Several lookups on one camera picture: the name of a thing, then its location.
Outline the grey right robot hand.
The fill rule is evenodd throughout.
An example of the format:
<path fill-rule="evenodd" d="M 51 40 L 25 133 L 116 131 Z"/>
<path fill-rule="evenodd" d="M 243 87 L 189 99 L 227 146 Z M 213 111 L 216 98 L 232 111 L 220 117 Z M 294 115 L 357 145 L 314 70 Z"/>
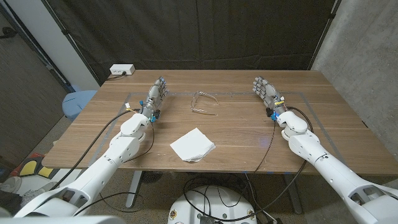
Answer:
<path fill-rule="evenodd" d="M 257 94 L 265 106 L 277 114 L 287 111 L 284 103 L 284 97 L 263 77 L 256 77 L 253 82 L 253 92 Z"/>

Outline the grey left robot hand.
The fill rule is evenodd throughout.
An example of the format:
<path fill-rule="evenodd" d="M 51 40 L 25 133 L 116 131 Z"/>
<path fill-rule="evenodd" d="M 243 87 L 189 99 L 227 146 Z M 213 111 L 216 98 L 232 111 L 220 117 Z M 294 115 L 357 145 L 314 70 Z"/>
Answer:
<path fill-rule="evenodd" d="M 159 77 L 150 87 L 147 98 L 142 106 L 141 114 L 149 118 L 160 108 L 161 103 L 169 92 L 166 83 L 164 77 Z"/>

